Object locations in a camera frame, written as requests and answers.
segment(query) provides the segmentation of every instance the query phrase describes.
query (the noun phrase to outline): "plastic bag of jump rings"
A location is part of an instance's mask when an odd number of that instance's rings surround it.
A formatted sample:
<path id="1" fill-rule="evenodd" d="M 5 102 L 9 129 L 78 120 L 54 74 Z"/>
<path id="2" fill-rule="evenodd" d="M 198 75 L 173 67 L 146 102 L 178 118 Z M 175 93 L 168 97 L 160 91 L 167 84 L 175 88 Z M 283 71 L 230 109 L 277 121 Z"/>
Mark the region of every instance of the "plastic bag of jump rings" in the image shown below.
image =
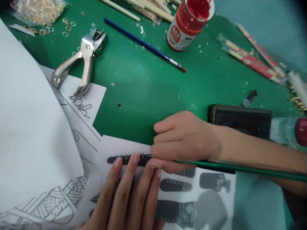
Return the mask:
<path id="1" fill-rule="evenodd" d="M 29 26 L 52 26 L 66 5 L 63 0 L 14 0 L 11 7 L 15 12 L 10 13 Z"/>

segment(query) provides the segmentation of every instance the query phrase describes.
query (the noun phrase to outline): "blue paintbrush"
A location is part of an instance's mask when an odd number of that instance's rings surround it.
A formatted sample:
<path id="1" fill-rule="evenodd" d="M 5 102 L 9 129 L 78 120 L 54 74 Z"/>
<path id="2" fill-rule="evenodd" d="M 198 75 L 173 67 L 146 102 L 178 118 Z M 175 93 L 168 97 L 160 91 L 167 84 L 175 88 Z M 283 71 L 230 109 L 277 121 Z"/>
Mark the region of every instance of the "blue paintbrush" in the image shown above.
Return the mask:
<path id="1" fill-rule="evenodd" d="M 111 25 L 112 27 L 114 27 L 115 29 L 119 30 L 120 32 L 122 32 L 123 34 L 125 34 L 126 36 L 128 36 L 129 38 L 131 38 L 132 40 L 136 41 L 137 43 L 139 43 L 140 45 L 144 46 L 146 49 L 150 50 L 151 52 L 153 52 L 155 55 L 158 55 L 159 57 L 163 58 L 164 60 L 168 61 L 169 63 L 171 63 L 172 65 L 176 66 L 177 68 L 181 69 L 183 72 L 186 72 L 186 69 L 184 67 L 182 67 L 181 65 L 179 65 L 177 62 L 175 62 L 174 60 L 172 60 L 171 58 L 169 58 L 168 56 L 166 56 L 165 54 L 163 54 L 162 52 L 160 52 L 159 50 L 155 49 L 154 47 L 152 47 L 151 45 L 147 44 L 146 42 L 142 41 L 141 39 L 137 38 L 136 36 L 134 36 L 133 34 L 129 33 L 128 31 L 124 30 L 123 28 L 119 27 L 118 25 L 114 24 L 113 22 L 111 22 L 110 20 L 103 18 L 104 21 Z"/>

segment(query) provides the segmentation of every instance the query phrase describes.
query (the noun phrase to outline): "water bottle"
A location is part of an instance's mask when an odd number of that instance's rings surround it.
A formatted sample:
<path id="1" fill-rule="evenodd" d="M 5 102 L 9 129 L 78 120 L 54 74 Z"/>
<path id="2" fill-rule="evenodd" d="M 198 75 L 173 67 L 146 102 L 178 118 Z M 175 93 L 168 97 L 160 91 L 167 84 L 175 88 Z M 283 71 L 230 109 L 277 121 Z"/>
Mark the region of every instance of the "water bottle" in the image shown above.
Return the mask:
<path id="1" fill-rule="evenodd" d="M 307 146 L 307 118 L 273 118 L 270 139 L 290 146 Z"/>

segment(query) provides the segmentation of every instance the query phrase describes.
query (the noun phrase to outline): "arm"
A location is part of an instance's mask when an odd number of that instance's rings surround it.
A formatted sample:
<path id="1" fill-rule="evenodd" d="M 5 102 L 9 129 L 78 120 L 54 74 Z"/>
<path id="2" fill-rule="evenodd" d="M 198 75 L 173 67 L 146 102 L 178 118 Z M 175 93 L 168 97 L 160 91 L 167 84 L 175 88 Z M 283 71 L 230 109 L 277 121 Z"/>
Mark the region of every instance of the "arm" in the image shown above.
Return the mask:
<path id="1" fill-rule="evenodd" d="M 307 173 L 307 154 L 243 134 L 225 126 L 216 126 L 183 111 L 154 126 L 158 135 L 151 146 L 154 157 L 166 160 L 232 161 L 245 165 L 286 168 Z M 163 170 L 173 173 L 179 163 L 155 159 Z M 307 183 L 273 178 L 283 188 L 307 198 Z"/>

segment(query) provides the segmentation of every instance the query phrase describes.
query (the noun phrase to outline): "fingernail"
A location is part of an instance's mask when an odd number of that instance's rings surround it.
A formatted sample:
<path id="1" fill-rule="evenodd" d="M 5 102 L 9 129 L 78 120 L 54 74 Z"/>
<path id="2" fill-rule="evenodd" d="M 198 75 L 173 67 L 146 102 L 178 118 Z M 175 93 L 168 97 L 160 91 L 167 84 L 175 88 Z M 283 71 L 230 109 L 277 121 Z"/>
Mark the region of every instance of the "fingernail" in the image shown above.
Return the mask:
<path id="1" fill-rule="evenodd" d="M 133 155 L 133 163 L 136 165 L 139 160 L 140 160 L 140 155 L 138 153 L 135 153 Z"/>
<path id="2" fill-rule="evenodd" d="M 121 157 L 118 157 L 116 160 L 115 160 L 115 168 L 118 168 L 120 166 L 122 162 L 122 158 Z"/>
<path id="3" fill-rule="evenodd" d="M 161 178 L 161 169 L 157 169 L 157 177 L 160 179 Z"/>
<path id="4" fill-rule="evenodd" d="M 151 169 L 162 168 L 162 165 L 160 165 L 156 162 L 153 162 L 153 163 L 150 163 L 150 167 L 151 167 Z"/>

